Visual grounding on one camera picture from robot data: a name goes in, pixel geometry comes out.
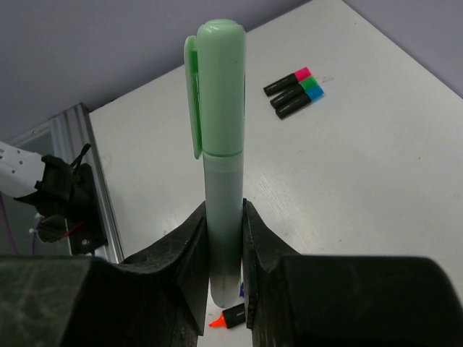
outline marker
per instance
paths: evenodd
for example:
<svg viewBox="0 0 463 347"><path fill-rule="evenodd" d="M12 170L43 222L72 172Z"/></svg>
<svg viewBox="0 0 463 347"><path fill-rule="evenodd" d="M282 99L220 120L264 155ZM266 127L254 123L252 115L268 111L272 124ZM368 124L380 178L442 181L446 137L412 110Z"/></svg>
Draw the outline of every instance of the marker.
<svg viewBox="0 0 463 347"><path fill-rule="evenodd" d="M233 305L241 279L245 41L241 25L211 20L184 47L193 150L196 159L203 154L211 295L220 307Z"/></svg>
<svg viewBox="0 0 463 347"><path fill-rule="evenodd" d="M267 96L277 94L277 92L281 92L283 89L288 88L290 85L295 85L296 83L305 80L310 75L310 70L307 67L304 67L301 70L297 70L296 72L281 78L271 85L268 85L267 87L263 88L263 91Z"/></svg>
<svg viewBox="0 0 463 347"><path fill-rule="evenodd" d="M285 103L288 103L292 99L296 98L298 95L303 94L306 90L314 88L317 84L318 83L313 76L306 78L296 85L289 87L276 98L270 100L270 104L273 106L273 108L280 108Z"/></svg>
<svg viewBox="0 0 463 347"><path fill-rule="evenodd" d="M316 85L314 88L307 90L305 93L299 95L295 99L292 99L284 106L276 109L276 115L280 119L285 119L291 113L296 112L302 107L314 102L323 95L323 90L319 85Z"/></svg>
<svg viewBox="0 0 463 347"><path fill-rule="evenodd" d="M209 324L210 327L226 327L230 329L246 322L245 304L240 304L222 311L220 317Z"/></svg>

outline gray wall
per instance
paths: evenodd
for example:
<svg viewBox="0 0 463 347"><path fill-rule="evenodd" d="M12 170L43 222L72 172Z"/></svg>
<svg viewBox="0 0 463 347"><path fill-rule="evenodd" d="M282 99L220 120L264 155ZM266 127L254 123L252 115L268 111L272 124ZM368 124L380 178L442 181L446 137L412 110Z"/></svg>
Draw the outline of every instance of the gray wall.
<svg viewBox="0 0 463 347"><path fill-rule="evenodd" d="M0 0L0 140L97 108L182 64L199 25L253 29L307 0Z"/></svg>
<svg viewBox="0 0 463 347"><path fill-rule="evenodd" d="M463 0L345 2L463 97Z"/></svg>
<svg viewBox="0 0 463 347"><path fill-rule="evenodd" d="M179 66L185 37L210 18L249 30L305 2L0 0L0 140L80 101L102 106ZM346 2L463 95L462 0Z"/></svg>

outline black marker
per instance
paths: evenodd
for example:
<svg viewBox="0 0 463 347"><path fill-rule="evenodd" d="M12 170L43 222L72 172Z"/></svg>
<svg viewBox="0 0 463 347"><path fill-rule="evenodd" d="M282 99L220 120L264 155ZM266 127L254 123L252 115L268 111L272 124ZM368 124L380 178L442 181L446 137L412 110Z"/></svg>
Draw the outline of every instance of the black marker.
<svg viewBox="0 0 463 347"><path fill-rule="evenodd" d="M285 103L288 103L292 99L296 98L298 95L303 94L306 90L314 88L316 85L317 81L313 76L310 76L309 78L306 78L305 80L297 83L296 85L289 87L282 94L270 100L270 104L275 109L280 108Z"/></svg>
<svg viewBox="0 0 463 347"><path fill-rule="evenodd" d="M286 77L281 78L280 80L272 83L271 85L268 85L267 87L263 88L263 91L267 96L277 94L277 92L286 89L290 85L296 85L298 82L305 80L310 75L310 70L307 67L305 67L301 70L293 72L292 74L289 74Z"/></svg>
<svg viewBox="0 0 463 347"><path fill-rule="evenodd" d="M227 329L230 329L231 327L236 327L244 322L246 322L245 304L240 304L222 311L220 317L209 324L209 326L226 327Z"/></svg>
<svg viewBox="0 0 463 347"><path fill-rule="evenodd" d="M299 95L295 99L292 99L284 106L276 109L276 115L280 119L285 119L291 113L300 110L302 107L312 103L323 95L323 89L319 85L316 85L311 90L307 90L305 93Z"/></svg>

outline red wire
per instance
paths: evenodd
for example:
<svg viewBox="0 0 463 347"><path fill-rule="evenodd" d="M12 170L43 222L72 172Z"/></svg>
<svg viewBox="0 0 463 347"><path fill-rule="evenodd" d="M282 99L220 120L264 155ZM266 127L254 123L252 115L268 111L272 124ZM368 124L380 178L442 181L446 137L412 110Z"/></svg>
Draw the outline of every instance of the red wire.
<svg viewBox="0 0 463 347"><path fill-rule="evenodd" d="M79 223L77 223L77 224L75 225L74 228L72 228L71 230L66 231L64 234L61 235L60 240L66 238L66 237L68 237L69 235L71 235L72 233L74 233L78 228L80 228L80 227L82 226L83 223L84 223L84 221L81 220Z"/></svg>

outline metal frame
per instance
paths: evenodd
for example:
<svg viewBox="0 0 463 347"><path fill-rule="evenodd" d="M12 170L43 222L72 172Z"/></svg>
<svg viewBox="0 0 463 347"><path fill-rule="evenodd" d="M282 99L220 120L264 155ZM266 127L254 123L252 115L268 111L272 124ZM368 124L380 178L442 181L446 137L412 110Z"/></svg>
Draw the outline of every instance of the metal frame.
<svg viewBox="0 0 463 347"><path fill-rule="evenodd" d="M13 137L8 140L7 143L11 146L21 147L25 143L34 140L36 137L43 136L50 132L50 124L46 121L36 127L33 127L32 130L25 132L19 136Z"/></svg>
<svg viewBox="0 0 463 347"><path fill-rule="evenodd" d="M120 263L124 254L87 108L78 104L50 119L49 124L54 155L67 163L71 163L79 155L85 143L92 145L82 162L90 165L93 170L101 220L108 239L108 245L97 249L95 255L109 262Z"/></svg>

